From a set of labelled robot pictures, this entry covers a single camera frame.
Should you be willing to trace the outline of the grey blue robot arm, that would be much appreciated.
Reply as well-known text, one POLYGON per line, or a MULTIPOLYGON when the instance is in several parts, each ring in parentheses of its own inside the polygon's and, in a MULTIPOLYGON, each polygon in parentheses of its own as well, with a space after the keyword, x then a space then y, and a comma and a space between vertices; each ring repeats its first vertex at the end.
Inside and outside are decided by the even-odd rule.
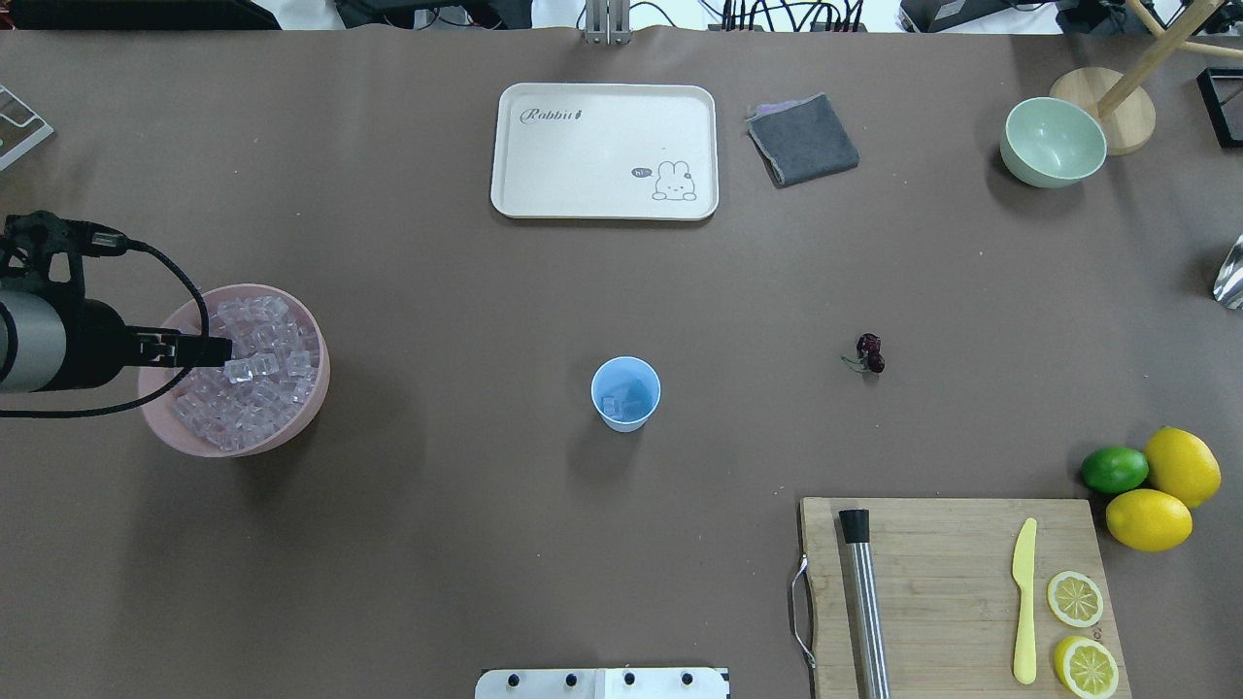
POLYGON ((232 357, 229 338, 131 326, 92 299, 5 290, 1 300, 5 393, 88 389, 126 367, 218 368, 232 357))

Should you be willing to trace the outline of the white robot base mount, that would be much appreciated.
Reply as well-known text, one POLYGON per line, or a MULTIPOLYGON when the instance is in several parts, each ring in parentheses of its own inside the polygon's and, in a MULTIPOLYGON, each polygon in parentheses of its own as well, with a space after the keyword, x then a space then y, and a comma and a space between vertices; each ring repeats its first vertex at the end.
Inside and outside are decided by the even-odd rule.
POLYGON ((728 698, 728 670, 711 667, 493 669, 475 698, 728 698))

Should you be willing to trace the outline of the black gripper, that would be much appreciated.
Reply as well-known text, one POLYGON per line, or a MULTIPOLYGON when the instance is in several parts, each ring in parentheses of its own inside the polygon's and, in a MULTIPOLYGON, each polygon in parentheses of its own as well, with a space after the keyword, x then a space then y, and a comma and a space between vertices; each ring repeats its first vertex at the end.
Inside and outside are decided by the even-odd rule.
POLYGON ((126 367, 218 368, 232 359, 234 342, 222 337, 181 337, 178 330, 132 326, 107 303, 85 301, 67 323, 66 354, 58 368, 62 389, 104 386, 126 367))

